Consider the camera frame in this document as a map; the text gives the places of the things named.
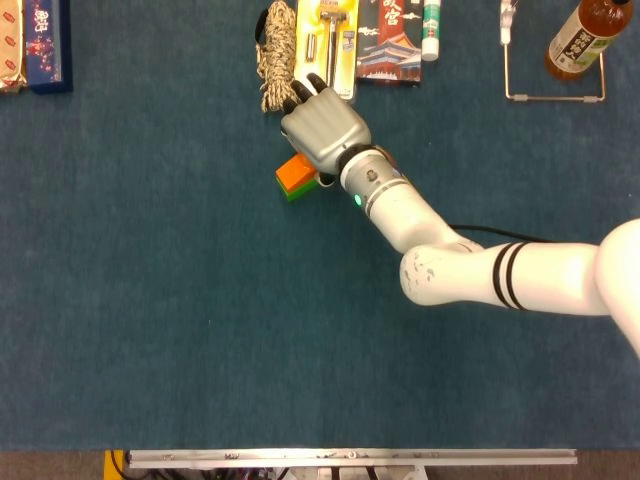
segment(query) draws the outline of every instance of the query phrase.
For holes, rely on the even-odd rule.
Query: amber bottle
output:
[[[545,65],[560,79],[580,77],[631,20],[631,0],[582,0],[549,45]]]

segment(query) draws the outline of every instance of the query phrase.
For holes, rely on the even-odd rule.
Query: robot finger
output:
[[[297,106],[298,104],[291,98],[285,98],[284,102],[282,103],[282,109],[284,110],[285,115],[289,115],[290,113],[292,113]]]
[[[325,81],[322,80],[322,78],[320,78],[320,76],[318,76],[317,74],[310,73],[309,75],[307,75],[307,78],[309,79],[309,82],[311,82],[311,85],[313,85],[313,88],[316,89],[316,92],[320,93],[322,90],[327,88],[327,84],[325,83]]]
[[[293,91],[296,92],[296,95],[298,95],[298,98],[303,103],[313,97],[313,94],[309,91],[309,89],[298,80],[294,80],[293,82],[291,82],[291,88],[293,88]]]

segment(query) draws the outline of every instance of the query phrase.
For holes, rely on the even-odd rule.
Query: white robot arm segment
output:
[[[455,301],[571,315],[611,314],[640,356],[640,220],[600,247],[513,243],[483,250],[429,206],[393,161],[368,144],[364,121],[317,76],[299,82],[303,104],[285,102],[282,132],[342,187],[389,243],[404,253],[400,282],[420,305]]]

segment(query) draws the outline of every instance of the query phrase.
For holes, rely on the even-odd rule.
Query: white tube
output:
[[[400,253],[416,245],[443,247],[447,244],[471,243],[451,230],[409,183],[382,192],[373,203],[369,216],[393,248]],[[470,251],[463,246],[460,250]]]
[[[433,247],[407,252],[400,282],[420,305],[475,301],[573,315],[607,315],[594,279],[597,247],[509,244],[476,253]]]
[[[441,0],[424,0],[422,19],[422,60],[433,62],[440,56]]]
[[[596,284],[611,316],[640,356],[640,220],[611,232],[595,259]]]

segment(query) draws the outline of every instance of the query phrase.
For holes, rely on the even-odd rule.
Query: rope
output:
[[[258,75],[264,80],[262,112],[282,110],[286,98],[297,101],[291,88],[296,63],[296,12],[284,0],[269,7],[265,25],[266,42],[256,45]]]

